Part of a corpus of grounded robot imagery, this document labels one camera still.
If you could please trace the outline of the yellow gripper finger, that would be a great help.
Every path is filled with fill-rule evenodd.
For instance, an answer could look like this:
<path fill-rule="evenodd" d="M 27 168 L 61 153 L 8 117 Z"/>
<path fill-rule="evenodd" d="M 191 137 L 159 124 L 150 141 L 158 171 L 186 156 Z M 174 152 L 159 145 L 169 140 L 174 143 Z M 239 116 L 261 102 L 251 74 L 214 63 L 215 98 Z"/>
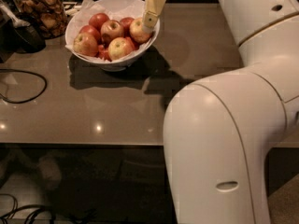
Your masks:
<path fill-rule="evenodd" d="M 142 30 L 150 34 L 163 11 L 166 0 L 145 0 L 142 17 Z"/>

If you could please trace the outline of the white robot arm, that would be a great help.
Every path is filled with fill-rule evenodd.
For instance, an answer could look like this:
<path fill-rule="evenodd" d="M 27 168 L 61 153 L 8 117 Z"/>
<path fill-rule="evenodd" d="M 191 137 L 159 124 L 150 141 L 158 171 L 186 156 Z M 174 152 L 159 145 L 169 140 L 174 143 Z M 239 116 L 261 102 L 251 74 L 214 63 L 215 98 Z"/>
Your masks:
<path fill-rule="evenodd" d="M 299 1 L 219 0 L 240 69 L 194 81 L 164 116 L 178 224 L 271 224 L 269 150 L 298 126 Z"/>

